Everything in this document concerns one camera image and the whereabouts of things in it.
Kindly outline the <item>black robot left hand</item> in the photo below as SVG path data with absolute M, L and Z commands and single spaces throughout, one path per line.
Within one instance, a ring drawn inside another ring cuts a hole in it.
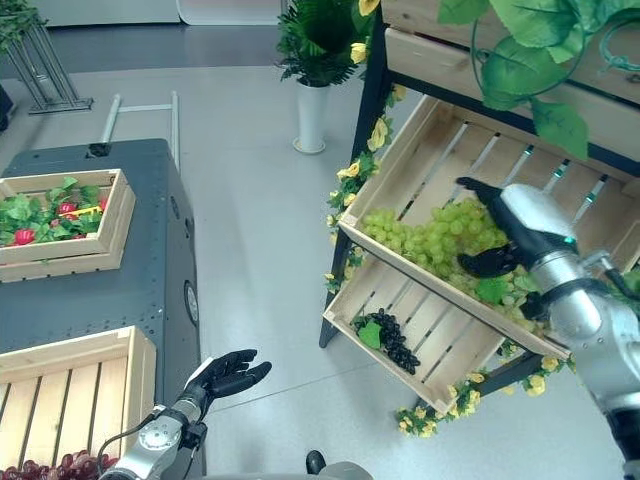
M 179 398 L 197 405 L 204 415 L 215 400 L 248 390 L 270 373 L 269 361 L 251 366 L 256 355 L 255 349 L 245 349 L 207 358 L 189 377 Z

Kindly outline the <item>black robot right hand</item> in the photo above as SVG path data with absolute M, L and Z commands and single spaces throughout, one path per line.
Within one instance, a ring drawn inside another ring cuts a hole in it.
M 562 209 L 542 190 L 525 184 L 498 188 L 459 177 L 456 184 L 475 193 L 507 241 L 476 255 L 460 254 L 457 261 L 477 278 L 494 278 L 522 266 L 530 270 L 552 253 L 579 253 L 577 236 Z

